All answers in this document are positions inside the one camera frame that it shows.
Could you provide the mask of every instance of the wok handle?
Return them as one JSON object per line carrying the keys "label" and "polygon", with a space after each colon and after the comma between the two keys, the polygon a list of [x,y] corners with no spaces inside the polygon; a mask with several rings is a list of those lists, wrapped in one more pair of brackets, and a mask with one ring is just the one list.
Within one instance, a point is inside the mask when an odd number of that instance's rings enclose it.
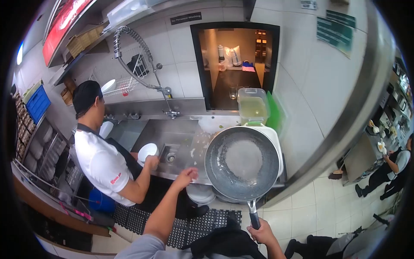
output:
{"label": "wok handle", "polygon": [[249,214],[250,214],[250,220],[252,222],[252,227],[254,229],[260,228],[260,221],[259,221],[259,215],[256,210],[256,199],[252,201],[248,201],[247,205],[249,206]]}

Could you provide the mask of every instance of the wicker basket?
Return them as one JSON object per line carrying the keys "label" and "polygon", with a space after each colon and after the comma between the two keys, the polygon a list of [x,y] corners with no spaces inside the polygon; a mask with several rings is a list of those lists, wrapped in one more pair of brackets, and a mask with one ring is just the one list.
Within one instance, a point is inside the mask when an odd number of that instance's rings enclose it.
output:
{"label": "wicker basket", "polygon": [[85,50],[89,45],[91,45],[95,40],[97,40],[104,30],[105,24],[101,24],[92,28],[82,34],[75,35],[70,38],[66,47],[69,50],[73,58],[76,58],[79,53]]}

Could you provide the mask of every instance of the green sign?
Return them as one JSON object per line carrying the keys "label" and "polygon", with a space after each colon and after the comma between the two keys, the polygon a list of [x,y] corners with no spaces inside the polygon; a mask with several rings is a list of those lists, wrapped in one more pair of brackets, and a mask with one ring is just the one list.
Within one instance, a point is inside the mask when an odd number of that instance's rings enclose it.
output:
{"label": "green sign", "polygon": [[326,10],[326,18],[330,20],[337,21],[339,23],[348,25],[349,27],[356,28],[356,19],[355,17],[342,14],[340,12],[334,12]]}
{"label": "green sign", "polygon": [[352,33],[348,26],[322,17],[317,18],[316,38],[339,49],[348,58],[351,56]]}

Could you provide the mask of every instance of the frying pan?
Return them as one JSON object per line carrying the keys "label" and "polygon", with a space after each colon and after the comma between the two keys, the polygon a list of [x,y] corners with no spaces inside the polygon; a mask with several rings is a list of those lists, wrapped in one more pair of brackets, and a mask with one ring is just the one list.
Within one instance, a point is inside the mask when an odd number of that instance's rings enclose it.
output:
{"label": "frying pan", "polygon": [[256,199],[271,189],[279,171],[279,156],[270,139],[251,127],[225,129],[210,142],[205,169],[218,192],[247,202],[252,226],[259,229]]}

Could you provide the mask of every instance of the blue crate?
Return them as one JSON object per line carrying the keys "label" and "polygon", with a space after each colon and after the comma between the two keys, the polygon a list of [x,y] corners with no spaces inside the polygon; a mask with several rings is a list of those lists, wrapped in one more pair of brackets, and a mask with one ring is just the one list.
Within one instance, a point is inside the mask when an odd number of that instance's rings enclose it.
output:
{"label": "blue crate", "polygon": [[39,122],[50,104],[51,102],[43,89],[43,85],[39,86],[26,104],[27,111],[35,124]]}

